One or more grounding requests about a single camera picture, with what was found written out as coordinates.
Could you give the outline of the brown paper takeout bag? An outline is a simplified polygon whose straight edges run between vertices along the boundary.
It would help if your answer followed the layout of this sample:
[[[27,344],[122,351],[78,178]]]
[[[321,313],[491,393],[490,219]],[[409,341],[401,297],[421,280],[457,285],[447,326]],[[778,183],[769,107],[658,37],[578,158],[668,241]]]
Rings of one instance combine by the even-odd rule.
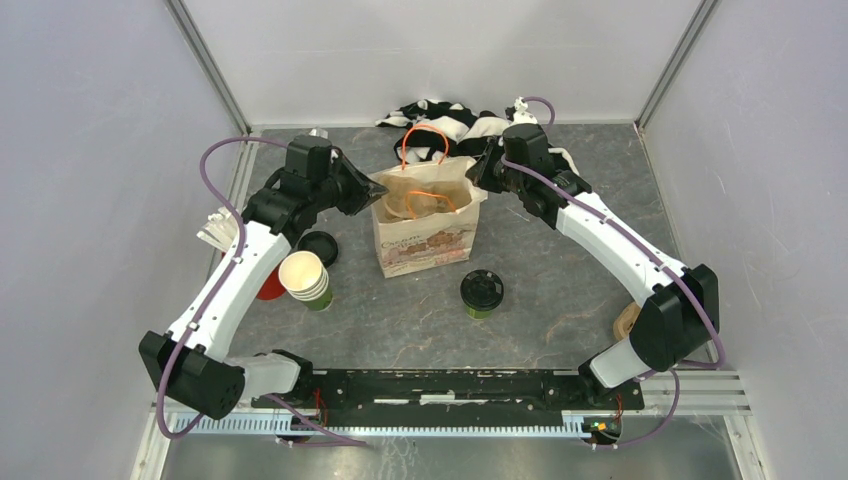
[[[470,258],[480,218],[481,204],[488,193],[475,187],[466,171],[476,163],[468,157],[443,156],[439,161],[407,163],[373,175],[382,184],[385,175],[414,178],[421,182],[462,182],[472,201],[456,213],[436,213],[425,218],[396,223],[380,223],[377,205],[372,205],[374,243],[377,260],[385,278],[419,272]]]

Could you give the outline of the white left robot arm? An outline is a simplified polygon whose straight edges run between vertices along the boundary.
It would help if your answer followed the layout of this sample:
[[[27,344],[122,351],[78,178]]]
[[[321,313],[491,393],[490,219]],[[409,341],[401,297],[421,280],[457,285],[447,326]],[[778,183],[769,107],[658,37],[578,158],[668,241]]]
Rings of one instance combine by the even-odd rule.
[[[285,160],[242,211],[228,201],[236,238],[198,296],[163,334],[147,332],[139,344],[157,389],[156,419],[168,438],[165,403],[175,400],[199,417],[219,420],[243,400],[277,394],[290,407],[306,405],[314,381],[306,361],[266,353],[232,357],[238,326],[273,270],[313,227],[319,213],[335,208],[353,216],[387,194],[329,140],[300,135],[285,144]]]

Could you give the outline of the green paper coffee cup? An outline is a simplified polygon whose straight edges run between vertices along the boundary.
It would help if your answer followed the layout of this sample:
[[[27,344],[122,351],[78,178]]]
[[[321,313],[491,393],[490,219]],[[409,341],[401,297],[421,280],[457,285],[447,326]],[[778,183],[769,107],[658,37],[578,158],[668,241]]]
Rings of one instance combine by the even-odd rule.
[[[465,307],[465,313],[471,319],[483,320],[483,319],[489,318],[493,314],[493,311],[492,310],[478,310],[478,309],[472,308],[471,306],[466,306]]]

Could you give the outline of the black plastic cup lid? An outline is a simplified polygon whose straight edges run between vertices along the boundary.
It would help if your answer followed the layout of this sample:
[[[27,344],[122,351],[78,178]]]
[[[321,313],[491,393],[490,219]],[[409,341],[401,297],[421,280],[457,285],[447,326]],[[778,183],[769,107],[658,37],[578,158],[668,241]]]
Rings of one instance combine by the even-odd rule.
[[[474,270],[462,279],[460,296],[465,306],[472,311],[488,312],[502,303],[504,283],[496,273],[490,270]]]

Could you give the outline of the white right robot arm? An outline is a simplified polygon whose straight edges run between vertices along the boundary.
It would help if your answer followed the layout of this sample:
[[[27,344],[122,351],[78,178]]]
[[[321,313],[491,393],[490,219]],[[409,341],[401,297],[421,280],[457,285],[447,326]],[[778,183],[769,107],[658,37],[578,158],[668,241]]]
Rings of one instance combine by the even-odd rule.
[[[627,290],[640,311],[623,339],[579,368],[577,392],[591,408],[612,401],[629,380],[686,365],[720,330],[715,272],[688,267],[626,225],[549,145],[544,129],[523,123],[487,139],[466,173],[490,193],[515,194],[525,210],[575,241]]]

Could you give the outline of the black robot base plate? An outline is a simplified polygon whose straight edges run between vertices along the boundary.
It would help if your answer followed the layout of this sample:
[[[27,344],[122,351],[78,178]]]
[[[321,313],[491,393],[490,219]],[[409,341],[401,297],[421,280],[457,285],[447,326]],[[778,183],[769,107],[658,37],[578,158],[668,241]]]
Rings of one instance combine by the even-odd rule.
[[[316,414],[324,427],[553,426],[568,413],[618,416],[645,406],[640,386],[604,387],[577,370],[319,369],[287,351],[295,368],[280,392],[246,385],[243,401],[282,403]]]

